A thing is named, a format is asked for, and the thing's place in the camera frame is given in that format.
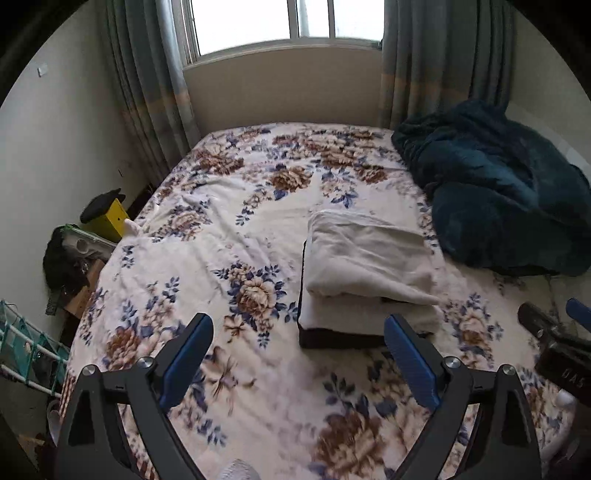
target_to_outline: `bedsheet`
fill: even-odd
[[[334,208],[419,229],[439,262],[437,349],[470,367],[515,365],[540,447],[568,429],[572,415],[555,405],[558,388],[532,370],[538,346],[516,318],[526,300],[554,313],[548,282],[445,258],[391,134],[270,124],[201,140],[142,211],[140,233],[124,237],[103,269],[74,340],[61,413],[84,365],[130,367],[205,312],[213,344],[169,418],[207,478],[236,458],[262,479],[392,478],[428,412],[391,355],[298,345],[307,220]],[[457,468],[475,413],[467,412],[444,478]],[[131,409],[122,417],[138,466],[156,478]]]

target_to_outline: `flower pattern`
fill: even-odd
[[[103,269],[74,339],[60,412],[84,365],[129,368],[204,312],[213,344],[168,418],[192,457],[213,452],[208,478],[237,452],[262,478],[393,478],[429,412],[392,355],[298,345],[301,247],[309,216],[329,208],[392,223],[408,212],[442,261],[443,320],[430,340],[470,367],[515,365],[540,447],[563,434],[572,413],[556,406],[558,388],[534,372],[535,339],[515,335],[516,305],[555,312],[551,291],[539,278],[509,280],[446,262],[431,206],[390,135],[270,124],[203,138],[137,217],[139,235],[121,242]],[[472,407],[442,479],[454,475],[475,416]],[[130,408],[122,419],[139,471],[157,478]]]

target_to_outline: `window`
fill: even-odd
[[[259,43],[377,46],[384,33],[384,0],[173,0],[173,12],[187,64]]]

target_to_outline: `white wall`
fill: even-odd
[[[52,336],[61,322],[44,314],[42,267],[52,230],[76,223],[99,193],[122,187],[132,200],[145,184],[100,50],[94,3],[47,40],[0,108],[0,297]],[[49,70],[39,78],[42,63]]]
[[[266,122],[375,125],[382,53],[344,46],[256,51],[187,67],[202,134]]]
[[[591,100],[548,40],[517,12],[507,115],[537,129],[571,161],[591,163]]]

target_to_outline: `curtain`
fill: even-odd
[[[385,0],[379,126],[468,98],[506,107],[514,41],[506,0]]]
[[[170,0],[101,0],[99,18],[125,122],[157,186],[200,139]]]

